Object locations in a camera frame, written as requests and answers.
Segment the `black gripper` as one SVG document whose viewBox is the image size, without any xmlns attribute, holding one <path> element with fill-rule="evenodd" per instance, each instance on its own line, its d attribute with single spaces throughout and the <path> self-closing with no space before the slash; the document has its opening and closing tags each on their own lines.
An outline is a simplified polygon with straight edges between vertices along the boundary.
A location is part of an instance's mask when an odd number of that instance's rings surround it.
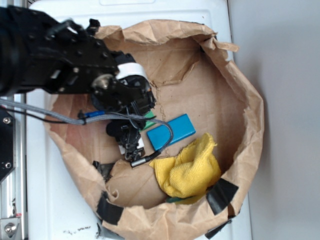
<svg viewBox="0 0 320 240">
<path fill-rule="evenodd" d="M 93 106 L 99 111 L 144 116 L 156 104 L 144 67 L 130 53 L 112 51 L 111 56 L 118 73 L 104 74 L 93 81 Z"/>
</svg>

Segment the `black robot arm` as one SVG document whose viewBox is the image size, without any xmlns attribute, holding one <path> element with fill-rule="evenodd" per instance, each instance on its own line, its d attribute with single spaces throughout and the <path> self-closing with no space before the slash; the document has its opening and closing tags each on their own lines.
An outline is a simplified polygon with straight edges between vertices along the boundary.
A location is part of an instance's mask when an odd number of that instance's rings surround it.
<svg viewBox="0 0 320 240">
<path fill-rule="evenodd" d="M 99 26 L 94 19 L 83 28 L 42 11 L 2 7 L 0 94 L 89 94 L 98 110 L 147 114 L 156 99 L 143 67 L 97 39 Z"/>
</svg>

